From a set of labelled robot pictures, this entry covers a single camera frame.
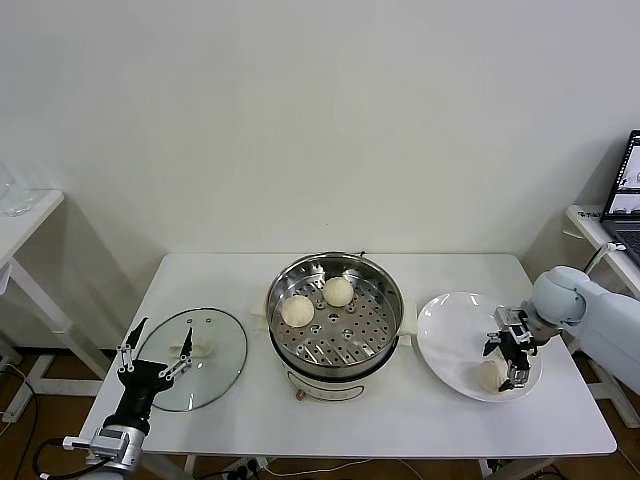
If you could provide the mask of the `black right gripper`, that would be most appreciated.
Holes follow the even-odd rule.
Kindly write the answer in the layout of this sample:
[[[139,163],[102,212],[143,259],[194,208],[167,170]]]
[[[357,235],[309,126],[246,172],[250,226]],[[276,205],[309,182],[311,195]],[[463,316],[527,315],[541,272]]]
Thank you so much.
[[[498,391],[524,388],[529,379],[529,356],[537,354],[537,345],[531,332],[526,327],[508,327],[488,333],[483,356],[488,356],[496,348],[508,367],[506,379]]]

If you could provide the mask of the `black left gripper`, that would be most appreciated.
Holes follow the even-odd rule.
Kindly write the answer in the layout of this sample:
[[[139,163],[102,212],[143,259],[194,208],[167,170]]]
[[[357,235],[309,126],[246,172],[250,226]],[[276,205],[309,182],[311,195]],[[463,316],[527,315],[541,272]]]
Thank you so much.
[[[192,366],[193,329],[189,328],[180,348],[171,354],[169,364],[147,360],[134,360],[133,352],[140,340],[147,317],[144,317],[117,346],[119,358],[118,378],[124,386],[116,411],[102,426],[120,425],[134,429],[149,429],[149,418],[155,397],[173,387]]]

